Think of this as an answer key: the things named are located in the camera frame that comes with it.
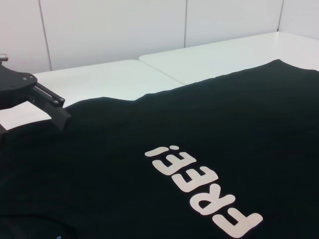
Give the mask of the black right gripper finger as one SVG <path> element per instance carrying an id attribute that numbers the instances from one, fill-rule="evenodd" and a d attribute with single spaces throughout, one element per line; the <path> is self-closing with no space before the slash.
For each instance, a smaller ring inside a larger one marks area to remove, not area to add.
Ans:
<path id="1" fill-rule="evenodd" d="M 4 149 L 9 144 L 9 130 L 0 124 L 0 149 Z"/>
<path id="2" fill-rule="evenodd" d="M 64 130 L 68 119 L 71 118 L 71 114 L 63 108 L 65 99 L 40 83 L 31 88 L 29 102 L 48 114 L 53 124 L 60 130 Z"/>

